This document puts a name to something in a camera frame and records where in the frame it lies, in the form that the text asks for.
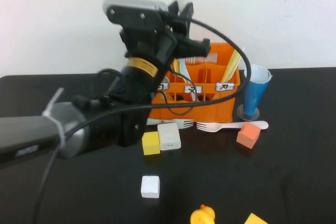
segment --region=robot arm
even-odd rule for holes
[[[188,38],[189,22],[172,20],[177,2],[106,0],[103,10],[114,24],[122,26],[120,36],[127,48],[126,66],[117,72],[109,90],[95,100],[76,96],[72,102],[55,103],[50,115],[65,132],[96,115],[136,104],[151,104],[158,87],[176,58],[206,57],[210,42]],[[192,3],[181,17],[191,18]],[[111,144],[129,146],[141,139],[150,109],[125,111],[95,121],[75,134],[58,155],[70,158]],[[57,125],[45,116],[0,119],[0,164],[23,161],[55,148],[60,137]]]

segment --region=zip tie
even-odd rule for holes
[[[54,117],[52,117],[51,109],[63,91],[64,91],[64,88],[59,88],[54,94],[54,96],[52,97],[52,99],[48,102],[46,109],[42,112],[43,116],[45,116],[46,118],[49,118],[51,121],[53,121],[56,124],[57,129],[58,129],[58,134],[59,134],[60,148],[63,148],[66,143],[65,142],[65,132],[64,132],[64,128],[61,122],[55,119]]]

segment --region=orange crate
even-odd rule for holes
[[[186,63],[188,72],[195,85],[198,86],[201,92],[197,91],[197,96],[200,101],[211,100],[216,94],[219,98],[225,97],[237,91],[240,85],[239,70],[236,69],[232,78],[225,84],[220,83],[224,75],[226,66],[234,49],[228,43],[211,43],[210,53],[217,54],[216,62],[196,62],[191,65]],[[168,103],[184,103],[192,102],[190,95],[190,83],[185,83],[180,77],[177,77],[170,72],[166,75],[169,78],[169,88],[164,90]],[[160,93],[156,95],[155,103],[164,103],[164,98]],[[150,113],[150,118],[154,119],[193,119],[198,122],[232,122],[232,111],[235,103],[235,98],[226,102],[213,104],[209,106],[195,107],[187,115],[179,116],[170,112],[168,109],[153,109]],[[183,113],[188,108],[171,108],[172,111]]]

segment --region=white cube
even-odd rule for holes
[[[158,199],[160,195],[160,178],[158,176],[142,176],[141,196]]]
[[[180,132],[177,123],[159,124],[157,127],[160,139],[160,150],[174,150],[181,148]]]

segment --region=blue paper cup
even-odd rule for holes
[[[244,92],[244,104],[240,105],[237,110],[238,116],[245,121],[252,121],[259,117],[257,106],[272,78],[268,69],[262,66],[252,64],[251,70],[251,79]]]

